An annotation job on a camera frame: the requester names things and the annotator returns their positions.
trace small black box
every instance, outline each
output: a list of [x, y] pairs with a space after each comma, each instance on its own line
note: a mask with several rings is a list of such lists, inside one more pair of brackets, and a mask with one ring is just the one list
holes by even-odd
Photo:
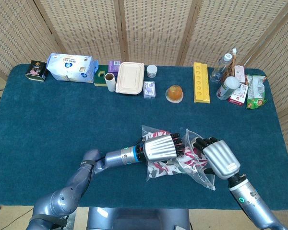
[[46, 69], [46, 63], [43, 61], [31, 61], [30, 67], [25, 74], [28, 79], [44, 81], [48, 70]]

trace paper towel roll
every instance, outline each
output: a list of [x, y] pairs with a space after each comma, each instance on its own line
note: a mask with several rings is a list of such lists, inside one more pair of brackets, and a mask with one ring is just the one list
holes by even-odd
[[115, 82], [114, 74], [113, 73], [107, 73], [105, 75], [105, 80], [106, 80], [106, 84], [107, 84], [108, 90], [110, 92], [115, 91], [116, 82]]

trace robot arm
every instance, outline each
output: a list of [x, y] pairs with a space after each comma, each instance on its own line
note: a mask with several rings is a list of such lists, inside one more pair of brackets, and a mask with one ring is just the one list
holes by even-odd
[[27, 230], [50, 230], [54, 225], [66, 226], [65, 217], [73, 213], [85, 193], [94, 174], [103, 170], [140, 161], [163, 161], [181, 154], [184, 146], [179, 134], [152, 138], [144, 143], [109, 152], [104, 158], [98, 150], [87, 152], [80, 168], [64, 188], [40, 198], [33, 209]]
[[246, 176], [238, 174], [240, 163], [225, 141], [216, 138], [196, 138], [191, 144], [203, 152], [212, 170], [220, 179], [228, 180], [230, 192], [256, 227], [288, 230], [275, 217]]

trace blue tissue package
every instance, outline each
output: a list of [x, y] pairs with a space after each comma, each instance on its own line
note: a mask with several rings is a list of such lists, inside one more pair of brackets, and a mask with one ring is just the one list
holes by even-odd
[[92, 56], [50, 54], [47, 69], [58, 81], [94, 82], [98, 70], [98, 60]]

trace water bottle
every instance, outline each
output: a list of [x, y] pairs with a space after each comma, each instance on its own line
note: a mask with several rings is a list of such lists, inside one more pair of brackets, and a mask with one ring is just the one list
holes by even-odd
[[231, 64], [232, 55], [227, 53], [218, 62], [218, 66], [215, 67], [210, 75], [210, 81], [219, 82], [226, 71], [227, 67]]

